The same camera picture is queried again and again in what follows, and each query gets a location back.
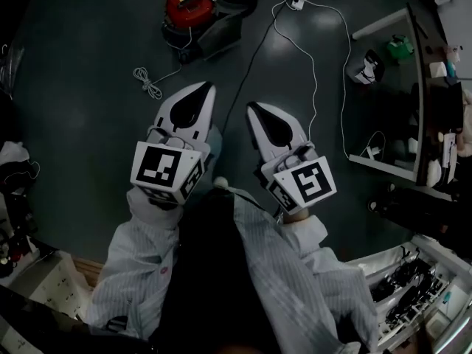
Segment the white cable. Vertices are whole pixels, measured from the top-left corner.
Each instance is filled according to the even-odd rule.
[[[192,28],[189,27],[189,35],[190,35],[190,40],[184,47],[176,47],[171,45],[169,42],[166,42],[168,46],[177,49],[177,50],[183,50],[187,46],[189,46],[192,43]],[[142,81],[142,90],[147,91],[148,94],[151,96],[151,98],[155,100],[160,100],[162,98],[162,91],[159,89],[155,84],[157,84],[159,81],[163,81],[163,79],[167,79],[169,76],[172,76],[173,74],[177,74],[182,70],[182,64],[180,64],[179,68],[177,71],[171,72],[169,74],[166,74],[164,77],[161,77],[159,80],[151,82],[149,77],[148,77],[148,71],[145,67],[138,67],[135,68],[133,71],[133,76]]]
[[[302,49],[302,47],[300,47],[299,45],[297,45],[294,40],[290,37],[288,37],[287,35],[285,34],[282,34],[279,29],[277,28],[277,19],[275,17],[275,13],[274,13],[274,9],[276,7],[278,7],[279,5],[282,5],[282,4],[286,4],[287,7],[289,7],[291,10],[296,10],[296,8],[293,8],[288,2],[287,0],[282,0],[280,3],[278,4],[275,4],[273,7],[272,7],[272,18],[274,19],[274,29],[277,33],[279,33],[279,35],[281,35],[282,37],[288,39],[299,51],[301,51],[303,54],[307,55],[310,59],[311,59],[311,68],[313,70],[313,80],[315,81],[315,90],[313,91],[313,96],[311,97],[311,102],[312,102],[312,105],[313,105],[313,111],[314,111],[314,115],[313,115],[313,118],[311,119],[310,121],[310,124],[308,126],[308,140],[311,141],[311,125],[313,123],[313,121],[315,120],[316,118],[316,106],[315,106],[315,95],[316,95],[316,91],[318,90],[318,81],[316,80],[316,73],[315,73],[315,60],[313,59],[313,57],[308,54],[304,49]]]
[[[305,0],[305,2],[313,5],[314,7],[327,8],[327,9],[331,9],[331,10],[336,11],[339,14],[339,16],[341,17],[341,19],[344,23],[344,28],[346,29],[347,44],[349,46],[349,52],[347,53],[346,61],[344,62],[344,65],[342,66],[342,88],[343,88],[344,94],[343,94],[343,97],[342,97],[342,107],[341,107],[341,135],[342,135],[342,150],[344,151],[344,155],[346,156],[346,159],[349,160],[349,156],[347,155],[347,152],[346,152],[346,140],[344,138],[344,126],[343,126],[343,122],[342,122],[342,115],[344,113],[344,106],[346,105],[346,65],[347,65],[347,62],[349,61],[349,57],[351,56],[351,40],[350,40],[349,30],[347,29],[346,19],[344,18],[342,13],[339,10],[337,10],[336,8],[329,7],[327,5],[315,4],[315,3],[312,3],[311,1],[308,1],[308,0]]]
[[[36,173],[36,175],[35,175],[34,177],[31,176],[31,173],[30,173],[28,170],[27,170],[26,172],[16,172],[16,173],[12,173],[12,174],[10,174],[9,176],[7,176],[7,177],[5,178],[5,180],[3,180],[3,183],[4,183],[4,184],[7,184],[7,179],[8,179],[9,177],[11,177],[11,176],[14,176],[15,174],[27,174],[27,173],[28,173],[28,176],[29,176],[32,180],[36,179],[36,178],[39,176],[39,172],[41,171],[41,166],[39,165],[38,162],[30,162],[30,161],[28,160],[28,163],[29,163],[30,165],[36,164],[36,165],[38,166],[38,172]]]
[[[342,84],[343,84],[343,89],[344,89],[344,96],[343,96],[343,101],[342,101],[342,108],[341,108],[341,134],[342,134],[342,147],[343,147],[343,151],[344,151],[344,155],[349,158],[349,156],[347,155],[347,152],[346,152],[346,148],[345,148],[345,145],[344,145],[344,128],[343,128],[343,123],[342,123],[342,115],[344,113],[344,105],[346,103],[346,83],[345,83],[345,78],[344,78],[344,74],[345,74],[345,69],[346,69],[346,65],[347,65],[347,61],[349,60],[349,56],[351,55],[351,43],[350,43],[350,36],[349,36],[349,31],[347,30],[347,23],[346,23],[346,20],[344,19],[344,16],[342,15],[342,13],[337,10],[336,8],[333,8],[333,7],[330,7],[328,5],[320,5],[320,4],[315,4],[311,1],[308,1],[308,0],[305,0],[305,2],[313,5],[314,7],[321,7],[321,8],[327,8],[327,9],[331,9],[331,10],[334,10],[335,12],[337,12],[340,16],[341,16],[341,19],[342,21],[344,22],[344,27],[346,29],[346,34],[347,34],[347,43],[349,45],[349,52],[347,53],[347,57],[346,57],[346,61],[344,62],[344,65],[342,67]],[[282,34],[278,29],[277,29],[277,20],[275,18],[275,14],[274,14],[274,9],[276,7],[278,7],[279,5],[281,4],[286,4],[287,7],[289,7],[291,10],[296,10],[296,8],[293,8],[288,2],[287,0],[283,0],[282,2],[280,2],[279,4],[275,4],[273,7],[272,7],[272,17],[274,18],[274,29],[276,30],[276,32],[278,32],[282,37],[288,39],[298,50],[300,50],[301,52],[303,52],[304,54],[306,54],[310,59],[311,59],[311,66],[312,66],[312,70],[313,70],[313,79],[315,81],[315,90],[313,92],[313,96],[311,98],[311,101],[312,101],[312,104],[313,104],[313,111],[314,111],[314,115],[313,115],[313,118],[311,119],[310,121],[310,124],[308,126],[308,140],[311,141],[311,126],[313,124],[313,121],[315,120],[316,118],[316,106],[315,106],[315,95],[316,95],[316,91],[318,90],[318,81],[316,79],[316,73],[315,73],[315,61],[313,59],[313,57],[308,54],[304,49],[302,49],[300,46],[298,46],[291,38],[289,38],[287,35],[284,35]]]
[[[381,157],[381,161],[384,160],[384,150],[385,150],[385,145],[386,145],[386,138],[385,138],[385,135],[382,131],[376,131],[372,134],[372,136],[370,137],[369,141],[367,142],[367,145],[366,147],[364,148],[364,150],[361,152],[361,154],[359,156],[362,156],[364,155],[364,152],[366,151],[367,147],[369,147],[369,144],[370,142],[372,141],[372,139],[374,139],[374,136],[377,134],[377,133],[381,133],[382,136],[383,136],[383,147],[382,147],[382,157]]]
[[[183,50],[185,49],[188,45],[190,45],[192,43],[192,28],[189,27],[189,35],[190,35],[190,41],[188,41],[188,43],[184,46],[184,47],[177,47],[177,46],[173,46],[171,45],[169,42],[166,42],[166,44],[170,47],[172,47],[173,49],[177,49],[177,50]]]

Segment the person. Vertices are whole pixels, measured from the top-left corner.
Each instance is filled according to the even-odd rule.
[[[132,217],[113,236],[88,324],[159,353],[375,352],[364,273],[320,246],[327,230],[316,216],[304,209],[278,223],[224,178],[196,195],[183,208],[128,192]]]
[[[464,105],[464,125],[457,135],[457,155],[460,157],[472,156],[472,93],[467,89],[462,90]]]

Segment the black pants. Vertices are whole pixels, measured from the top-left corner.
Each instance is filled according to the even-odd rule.
[[[249,275],[233,204],[232,194],[215,189],[179,223],[178,261],[150,337],[159,353],[214,353],[227,346],[280,353]]]
[[[435,238],[460,257],[470,258],[470,220],[465,202],[450,202],[411,189],[396,189],[377,200],[382,217]]]

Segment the white box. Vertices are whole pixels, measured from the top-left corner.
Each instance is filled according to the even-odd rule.
[[[323,156],[275,173],[274,181],[267,186],[267,190],[287,213],[294,214],[333,195],[336,186],[326,157]]]
[[[149,198],[184,204],[205,173],[202,152],[138,142],[131,183]]]

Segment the electrical outlet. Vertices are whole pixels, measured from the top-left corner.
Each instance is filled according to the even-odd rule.
[[[292,0],[292,7],[296,10],[302,10],[305,0]]]

